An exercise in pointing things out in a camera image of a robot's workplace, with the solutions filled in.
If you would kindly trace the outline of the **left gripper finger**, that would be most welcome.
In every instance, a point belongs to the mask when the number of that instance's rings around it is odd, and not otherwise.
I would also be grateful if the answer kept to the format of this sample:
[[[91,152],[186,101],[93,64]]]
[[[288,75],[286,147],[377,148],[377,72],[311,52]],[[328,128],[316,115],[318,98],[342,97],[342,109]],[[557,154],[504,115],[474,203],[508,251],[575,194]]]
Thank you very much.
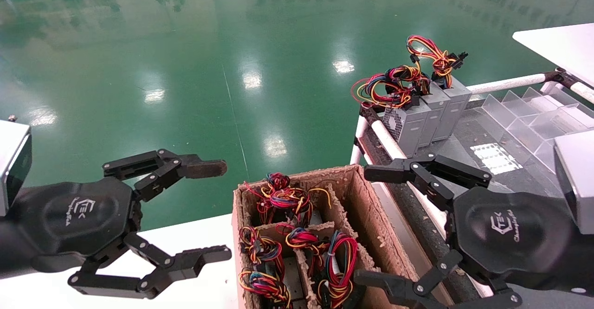
[[[223,176],[223,159],[205,161],[197,154],[175,154],[166,149],[132,155],[103,165],[103,176],[117,180],[142,177],[134,184],[132,199],[150,201],[183,178],[205,179]]]
[[[125,252],[131,251],[153,265],[144,277],[100,275],[98,269],[110,265]],[[157,246],[131,232],[83,262],[68,284],[85,296],[110,296],[152,300],[174,282],[199,277],[206,264],[231,259],[226,245],[186,250],[170,256]]]

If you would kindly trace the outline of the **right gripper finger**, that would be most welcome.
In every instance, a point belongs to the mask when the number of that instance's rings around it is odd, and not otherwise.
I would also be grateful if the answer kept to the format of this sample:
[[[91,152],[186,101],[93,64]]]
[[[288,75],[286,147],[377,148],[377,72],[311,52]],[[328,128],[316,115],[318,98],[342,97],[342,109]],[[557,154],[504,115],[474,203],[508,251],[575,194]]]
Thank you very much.
[[[403,184],[410,182],[426,195],[439,210],[452,212],[454,193],[439,179],[472,189],[488,188],[491,174],[443,155],[425,155],[412,159],[394,159],[390,165],[366,165],[365,180]]]
[[[456,250],[448,252],[417,282],[388,273],[356,270],[354,282],[384,290],[389,303],[410,309],[446,309],[447,305],[432,299],[432,291],[444,281],[463,256]],[[493,285],[493,295],[451,305],[452,309],[515,309],[522,305],[521,296],[507,286]]]

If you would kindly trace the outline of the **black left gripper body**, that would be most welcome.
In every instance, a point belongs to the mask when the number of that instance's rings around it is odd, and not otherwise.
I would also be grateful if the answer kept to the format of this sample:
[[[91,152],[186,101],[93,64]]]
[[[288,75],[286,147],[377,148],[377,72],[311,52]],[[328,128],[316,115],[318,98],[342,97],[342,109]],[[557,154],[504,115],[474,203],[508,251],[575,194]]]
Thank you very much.
[[[140,228],[132,188],[115,178],[24,188],[9,209],[9,271],[62,272]]]

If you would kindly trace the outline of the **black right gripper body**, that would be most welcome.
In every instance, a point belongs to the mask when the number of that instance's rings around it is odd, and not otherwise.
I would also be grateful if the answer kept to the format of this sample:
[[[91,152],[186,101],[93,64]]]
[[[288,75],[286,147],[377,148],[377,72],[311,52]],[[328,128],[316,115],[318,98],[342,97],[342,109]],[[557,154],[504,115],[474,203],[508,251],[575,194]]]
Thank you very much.
[[[540,281],[567,271],[581,232],[564,199],[474,187],[452,200],[450,245],[474,278]]]

